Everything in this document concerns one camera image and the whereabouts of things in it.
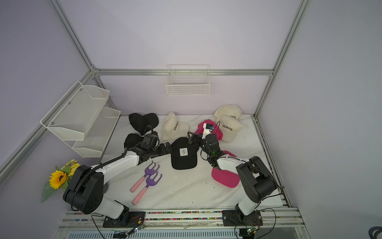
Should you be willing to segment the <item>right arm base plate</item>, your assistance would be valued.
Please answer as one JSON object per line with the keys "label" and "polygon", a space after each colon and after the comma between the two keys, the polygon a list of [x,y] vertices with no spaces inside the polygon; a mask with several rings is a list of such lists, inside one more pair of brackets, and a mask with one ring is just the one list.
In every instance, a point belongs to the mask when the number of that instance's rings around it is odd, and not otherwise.
{"label": "right arm base plate", "polygon": [[245,216],[236,210],[223,210],[222,220],[224,226],[262,226],[263,220],[259,210]]}

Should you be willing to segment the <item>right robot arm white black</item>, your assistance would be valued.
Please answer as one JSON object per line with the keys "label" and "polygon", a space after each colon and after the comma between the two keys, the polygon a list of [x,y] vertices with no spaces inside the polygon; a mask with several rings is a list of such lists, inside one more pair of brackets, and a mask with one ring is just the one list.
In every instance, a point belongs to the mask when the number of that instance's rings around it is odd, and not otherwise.
{"label": "right robot arm white black", "polygon": [[246,196],[235,206],[236,215],[242,218],[252,215],[265,199],[272,197],[271,194],[280,188],[261,158],[253,156],[239,159],[224,153],[219,147],[217,137],[212,133],[203,137],[188,132],[188,140],[207,154],[206,161],[213,168],[239,176]]}

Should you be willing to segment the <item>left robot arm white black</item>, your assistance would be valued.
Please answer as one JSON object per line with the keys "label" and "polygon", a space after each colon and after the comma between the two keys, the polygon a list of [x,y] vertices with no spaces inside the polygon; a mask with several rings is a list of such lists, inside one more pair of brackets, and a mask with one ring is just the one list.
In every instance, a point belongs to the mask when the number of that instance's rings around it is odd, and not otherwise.
{"label": "left robot arm white black", "polygon": [[123,153],[109,161],[88,167],[79,166],[63,200],[84,214],[97,213],[117,219],[128,211],[128,207],[104,196],[104,185],[129,168],[149,159],[171,153],[169,142],[159,143],[157,132],[140,136],[130,133],[123,144]]}

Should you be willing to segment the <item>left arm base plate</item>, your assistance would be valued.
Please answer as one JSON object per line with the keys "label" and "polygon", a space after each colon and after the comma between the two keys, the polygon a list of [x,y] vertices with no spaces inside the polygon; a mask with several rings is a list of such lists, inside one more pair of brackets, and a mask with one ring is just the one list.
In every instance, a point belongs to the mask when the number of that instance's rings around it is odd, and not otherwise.
{"label": "left arm base plate", "polygon": [[105,217],[103,228],[137,228],[143,225],[146,212],[124,210],[117,219]]}

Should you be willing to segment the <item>black cap with white logo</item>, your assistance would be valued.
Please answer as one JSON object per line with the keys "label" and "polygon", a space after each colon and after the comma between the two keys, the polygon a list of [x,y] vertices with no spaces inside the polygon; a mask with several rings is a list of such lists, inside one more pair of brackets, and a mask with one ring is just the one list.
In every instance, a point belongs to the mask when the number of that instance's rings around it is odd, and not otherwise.
{"label": "black cap with white logo", "polygon": [[189,143],[186,137],[176,139],[171,145],[171,164],[176,170],[195,168],[198,164],[199,148]]}

